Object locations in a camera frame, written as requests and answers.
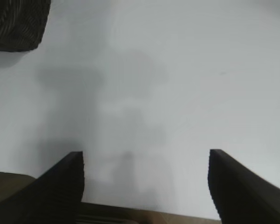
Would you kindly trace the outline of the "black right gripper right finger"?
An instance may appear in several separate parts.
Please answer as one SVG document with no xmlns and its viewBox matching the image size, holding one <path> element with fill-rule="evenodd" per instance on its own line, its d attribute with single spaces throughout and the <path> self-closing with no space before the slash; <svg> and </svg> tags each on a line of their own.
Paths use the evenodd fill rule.
<svg viewBox="0 0 280 224">
<path fill-rule="evenodd" d="M 221 149 L 211 149 L 208 187 L 223 224 L 280 224 L 280 188 Z"/>
</svg>

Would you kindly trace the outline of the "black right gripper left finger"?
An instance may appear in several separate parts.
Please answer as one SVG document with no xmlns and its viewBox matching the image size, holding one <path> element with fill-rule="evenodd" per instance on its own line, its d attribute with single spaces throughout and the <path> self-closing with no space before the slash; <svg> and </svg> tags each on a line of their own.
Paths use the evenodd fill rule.
<svg viewBox="0 0 280 224">
<path fill-rule="evenodd" d="M 84 191 L 82 152 L 39 178 L 0 172 L 0 224 L 74 224 Z"/>
</svg>

